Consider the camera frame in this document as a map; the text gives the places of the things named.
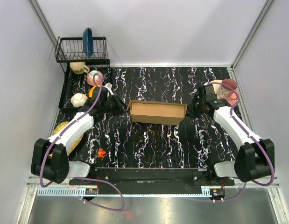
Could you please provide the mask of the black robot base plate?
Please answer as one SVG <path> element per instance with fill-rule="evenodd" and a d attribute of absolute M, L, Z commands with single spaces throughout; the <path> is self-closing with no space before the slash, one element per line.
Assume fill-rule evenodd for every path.
<path fill-rule="evenodd" d="M 211 189 L 235 185 L 198 168 L 95 168 L 86 180 L 69 184 L 86 187 L 87 196 L 104 197 L 210 197 Z"/>

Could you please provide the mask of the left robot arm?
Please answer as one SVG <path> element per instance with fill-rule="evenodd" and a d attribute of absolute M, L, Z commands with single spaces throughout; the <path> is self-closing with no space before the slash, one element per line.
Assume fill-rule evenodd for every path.
<path fill-rule="evenodd" d="M 110 83 L 98 86 L 74 118 L 48 139 L 38 139 L 34 144 L 31 173 L 40 178 L 45 188 L 51 183 L 62 183 L 67 178 L 79 178 L 84 184 L 95 181 L 91 166 L 82 161 L 70 161 L 68 155 L 78 139 L 100 122 L 105 115 L 119 115 L 124 104 L 117 97 Z"/>

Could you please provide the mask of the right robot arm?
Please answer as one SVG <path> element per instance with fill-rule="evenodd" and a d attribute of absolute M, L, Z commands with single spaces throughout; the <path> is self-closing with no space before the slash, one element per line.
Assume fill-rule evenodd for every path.
<path fill-rule="evenodd" d="M 233 161 L 214 162 L 209 167 L 207 180 L 212 185 L 223 181 L 224 177 L 238 178 L 242 182 L 252 181 L 261 186 L 269 186 L 275 178 L 275 146 L 272 140 L 262 139 L 254 133 L 234 112 L 234 106 L 226 99 L 219 99 L 213 84 L 200 86 L 192 99 L 191 109 L 196 114 L 205 114 L 218 123 L 233 140 L 238 153 Z M 258 179 L 270 177 L 268 183 Z"/>

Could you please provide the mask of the brown cardboard box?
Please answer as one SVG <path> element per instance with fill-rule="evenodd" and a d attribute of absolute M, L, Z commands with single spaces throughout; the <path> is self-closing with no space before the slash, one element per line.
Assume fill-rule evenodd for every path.
<path fill-rule="evenodd" d="M 127 106 L 133 122 L 177 126 L 185 118 L 186 104 L 131 100 Z"/>

